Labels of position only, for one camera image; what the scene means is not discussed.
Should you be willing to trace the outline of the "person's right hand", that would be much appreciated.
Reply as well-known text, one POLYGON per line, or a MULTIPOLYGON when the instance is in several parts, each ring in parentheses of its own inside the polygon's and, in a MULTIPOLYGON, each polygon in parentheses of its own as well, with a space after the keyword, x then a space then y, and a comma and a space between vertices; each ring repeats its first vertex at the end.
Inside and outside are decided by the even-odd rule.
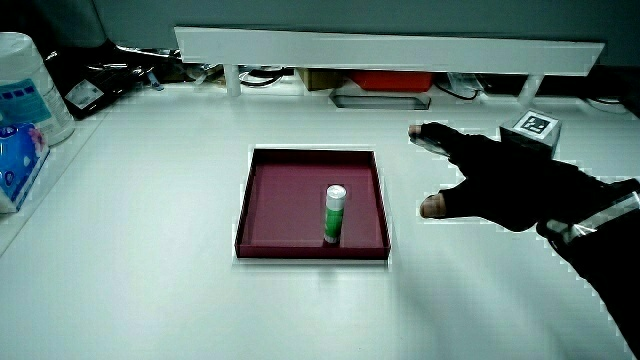
POLYGON ((423 200, 423 218, 480 217, 521 232, 549 221, 580 224, 596 214, 611 219, 617 204, 639 192, 636 179, 605 183, 532 149, 438 122, 412 125, 408 135, 445 153, 464 177, 423 200))

